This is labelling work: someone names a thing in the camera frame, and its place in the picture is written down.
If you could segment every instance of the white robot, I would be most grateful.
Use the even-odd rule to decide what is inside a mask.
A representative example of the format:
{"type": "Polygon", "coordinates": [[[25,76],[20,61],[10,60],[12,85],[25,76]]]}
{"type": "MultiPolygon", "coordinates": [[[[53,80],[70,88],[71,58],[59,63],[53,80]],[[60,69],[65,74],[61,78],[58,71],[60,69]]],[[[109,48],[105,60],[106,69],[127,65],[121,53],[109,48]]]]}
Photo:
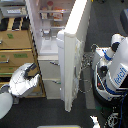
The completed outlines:
{"type": "MultiPolygon", "coordinates": [[[[128,34],[128,11],[120,15],[123,29],[128,34]]],[[[128,91],[128,37],[112,36],[111,47],[96,48],[92,69],[94,70],[94,94],[111,105],[118,104],[128,91]]]]}
{"type": "Polygon", "coordinates": [[[22,65],[13,73],[9,84],[0,88],[0,119],[11,109],[15,97],[26,97],[37,86],[40,75],[36,73],[33,77],[28,77],[28,72],[35,68],[34,63],[22,65]]]}

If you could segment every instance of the cabinet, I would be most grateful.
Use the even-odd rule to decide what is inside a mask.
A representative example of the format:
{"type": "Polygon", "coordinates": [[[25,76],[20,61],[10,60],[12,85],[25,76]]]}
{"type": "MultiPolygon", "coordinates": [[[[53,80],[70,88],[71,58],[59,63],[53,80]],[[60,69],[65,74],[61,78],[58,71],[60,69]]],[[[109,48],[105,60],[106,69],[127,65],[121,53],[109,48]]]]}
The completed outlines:
{"type": "MultiPolygon", "coordinates": [[[[18,31],[12,31],[13,22],[14,18],[9,18],[7,30],[0,31],[0,87],[5,83],[8,84],[13,72],[24,63],[36,63],[37,65],[36,69],[29,72],[29,76],[40,72],[30,30],[21,30],[19,27],[18,31]]],[[[45,97],[41,79],[28,97],[45,97]]]]}

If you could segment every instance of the sticker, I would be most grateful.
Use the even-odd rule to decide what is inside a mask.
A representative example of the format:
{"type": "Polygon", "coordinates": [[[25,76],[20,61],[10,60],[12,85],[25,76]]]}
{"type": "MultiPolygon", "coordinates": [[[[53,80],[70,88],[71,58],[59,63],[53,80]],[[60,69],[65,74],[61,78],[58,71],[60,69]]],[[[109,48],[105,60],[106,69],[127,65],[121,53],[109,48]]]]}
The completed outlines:
{"type": "Polygon", "coordinates": [[[1,55],[1,58],[6,58],[6,56],[5,55],[1,55]]]}
{"type": "Polygon", "coordinates": [[[8,14],[20,14],[20,9],[7,10],[8,14]]]}
{"type": "Polygon", "coordinates": [[[8,35],[9,39],[13,39],[14,38],[12,34],[7,34],[7,35],[8,35]]]}
{"type": "Polygon", "coordinates": [[[12,70],[13,68],[9,68],[9,70],[12,70]]]}
{"type": "Polygon", "coordinates": [[[28,58],[27,54],[13,54],[15,58],[28,58]]]}

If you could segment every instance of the floor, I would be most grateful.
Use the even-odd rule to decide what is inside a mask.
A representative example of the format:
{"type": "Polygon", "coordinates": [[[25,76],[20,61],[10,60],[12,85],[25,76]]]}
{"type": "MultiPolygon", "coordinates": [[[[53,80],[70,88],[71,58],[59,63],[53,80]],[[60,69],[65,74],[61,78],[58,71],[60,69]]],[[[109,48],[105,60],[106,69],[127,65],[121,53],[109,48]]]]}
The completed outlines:
{"type": "MultiPolygon", "coordinates": [[[[119,18],[120,12],[128,8],[128,1],[121,3],[120,0],[105,0],[104,4],[100,4],[100,1],[94,0],[92,4],[86,54],[91,54],[92,44],[100,47],[110,46],[111,37],[115,33],[126,36],[119,18]]],[[[81,78],[90,81],[88,70],[89,68],[83,70],[81,78]]],[[[90,86],[87,86],[87,82],[80,81],[80,89],[88,91],[90,86]]],[[[109,110],[105,112],[105,116],[108,116],[109,110]]],[[[99,124],[103,128],[106,119],[100,110],[95,109],[92,90],[86,94],[79,91],[70,113],[64,110],[64,102],[61,100],[21,99],[20,103],[13,105],[9,113],[0,120],[0,128],[37,128],[41,125],[79,125],[83,128],[92,128],[93,122],[90,116],[93,115],[98,117],[99,124]]]]}

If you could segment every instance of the white refrigerator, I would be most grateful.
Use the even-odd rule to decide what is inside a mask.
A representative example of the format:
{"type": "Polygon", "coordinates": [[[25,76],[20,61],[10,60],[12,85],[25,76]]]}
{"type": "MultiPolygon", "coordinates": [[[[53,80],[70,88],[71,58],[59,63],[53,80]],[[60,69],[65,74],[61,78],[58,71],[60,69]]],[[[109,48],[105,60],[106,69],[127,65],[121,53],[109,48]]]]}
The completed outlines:
{"type": "Polygon", "coordinates": [[[79,89],[91,3],[26,0],[46,96],[63,100],[68,112],[79,89]]]}

